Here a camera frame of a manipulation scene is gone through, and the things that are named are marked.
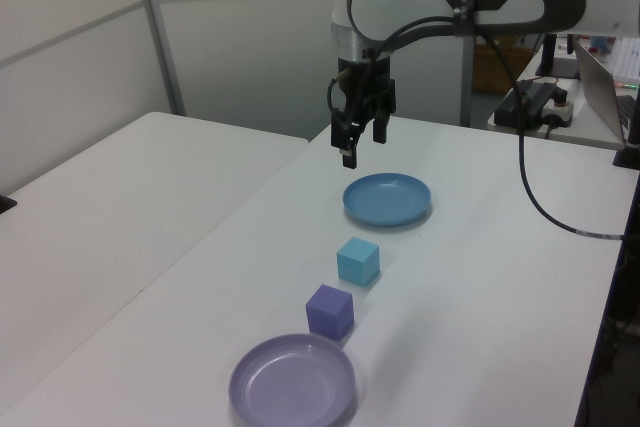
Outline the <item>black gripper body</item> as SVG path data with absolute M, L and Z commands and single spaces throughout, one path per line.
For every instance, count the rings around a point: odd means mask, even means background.
M 392 114 L 391 63 L 388 57 L 372 62 L 338 60 L 334 78 L 345 96 L 345 105 L 334 108 L 339 121 L 370 121 Z

